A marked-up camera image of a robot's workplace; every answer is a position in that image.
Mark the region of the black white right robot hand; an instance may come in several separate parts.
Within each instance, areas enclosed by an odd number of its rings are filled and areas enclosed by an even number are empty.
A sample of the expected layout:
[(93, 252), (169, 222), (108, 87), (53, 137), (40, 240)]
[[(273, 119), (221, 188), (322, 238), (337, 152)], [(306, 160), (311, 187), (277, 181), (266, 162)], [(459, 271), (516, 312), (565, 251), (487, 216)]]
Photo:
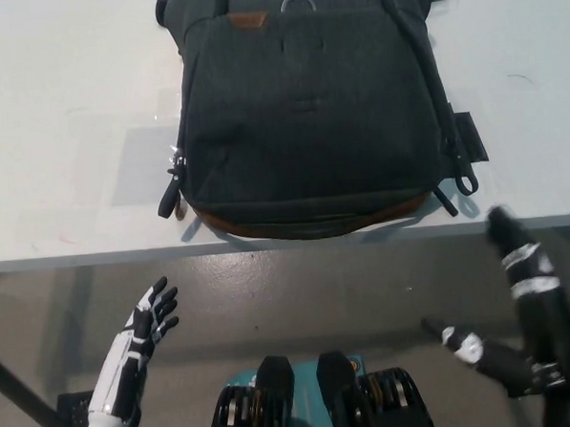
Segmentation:
[(570, 394), (570, 302), (552, 261), (502, 206), (488, 213), (487, 234), (508, 281), (523, 349), (432, 317), (421, 320), (423, 329), (508, 396)]

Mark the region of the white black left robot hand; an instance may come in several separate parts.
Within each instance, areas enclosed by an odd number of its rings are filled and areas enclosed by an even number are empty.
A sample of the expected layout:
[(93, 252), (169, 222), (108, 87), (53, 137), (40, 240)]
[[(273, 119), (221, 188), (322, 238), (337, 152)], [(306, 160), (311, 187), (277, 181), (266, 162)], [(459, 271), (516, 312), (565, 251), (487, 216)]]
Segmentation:
[(174, 314), (178, 288), (163, 276), (133, 307), (103, 362), (89, 412), (118, 417), (127, 423), (140, 412), (148, 364), (156, 346), (178, 323)]

